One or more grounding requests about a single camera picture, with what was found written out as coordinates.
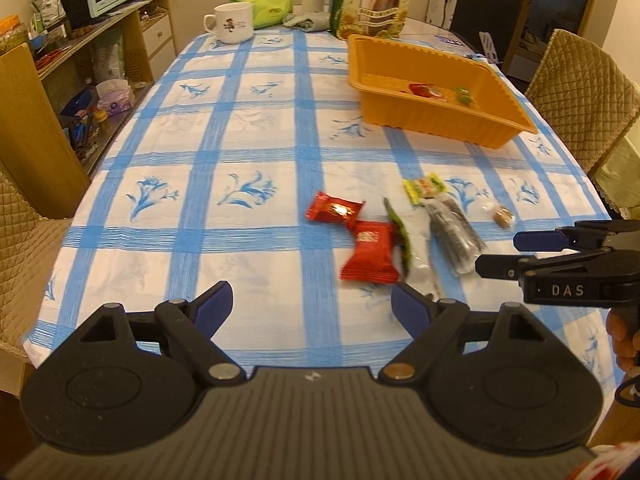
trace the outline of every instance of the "orange tray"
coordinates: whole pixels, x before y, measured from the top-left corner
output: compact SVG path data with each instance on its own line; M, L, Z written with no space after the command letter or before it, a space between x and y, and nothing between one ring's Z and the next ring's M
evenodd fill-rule
M537 132L511 90L488 65L399 41L349 36L349 83L360 91L367 123L500 148L522 131ZM410 83L431 84L447 102L414 95ZM455 89L469 90L471 106Z

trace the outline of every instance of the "drawer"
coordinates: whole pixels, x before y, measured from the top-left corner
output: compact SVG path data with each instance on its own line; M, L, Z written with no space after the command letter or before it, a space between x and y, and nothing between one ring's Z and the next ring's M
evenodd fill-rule
M171 37L171 25L169 16L165 16L159 22L153 24L142 33L145 38L146 54L151 56L160 45Z
M175 59L174 42L167 41L167 44L162 47L150 60L151 74L154 77L154 81L158 81L162 77L162 74Z

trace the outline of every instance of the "table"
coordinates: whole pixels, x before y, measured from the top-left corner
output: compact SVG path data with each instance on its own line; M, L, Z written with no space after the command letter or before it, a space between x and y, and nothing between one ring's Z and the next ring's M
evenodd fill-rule
M410 23L404 40L468 54L433 29ZM338 224L304 218L318 189L367 200L361 218L385 220L382 197L408 211L401 179L435 171L496 253L516 252L513 233L488 218L481 197L514 212L519 230L607 217L580 167L513 87L539 132L489 150L364 123L347 63L346 44L327 33L261 30L240 45L196 38L111 146L82 200L25 342L33 362L103 303L150 310L227 280L234 311L214 341L241 365L366 364L376 372L408 335L391 313L388 286L337 279L353 240ZM483 310L522 300L517 283L458 279L430 248L446 296ZM610 396L615 366L603 313L530 308Z

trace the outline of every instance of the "red snack package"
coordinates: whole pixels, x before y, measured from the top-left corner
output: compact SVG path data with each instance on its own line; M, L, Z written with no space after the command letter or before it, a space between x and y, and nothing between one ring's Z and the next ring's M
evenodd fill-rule
M391 262L393 225L384 222L356 222L356 248L340 272L341 280L395 283L400 273Z
M362 206L364 206L364 202L349 202L318 191L309 209L306 210L305 216L316 222L344 222L347 228L352 230Z
M436 99L438 101L446 101L447 98L444 94L434 85L422 85L418 83L412 83L409 85L409 90L415 95L420 97L427 97L429 99Z

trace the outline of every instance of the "green tissue package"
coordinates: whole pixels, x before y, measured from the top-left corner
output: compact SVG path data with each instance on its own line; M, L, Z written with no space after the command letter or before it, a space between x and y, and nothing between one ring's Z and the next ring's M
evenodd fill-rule
M292 11L291 0L240 0L254 4L254 28L270 27L282 23Z

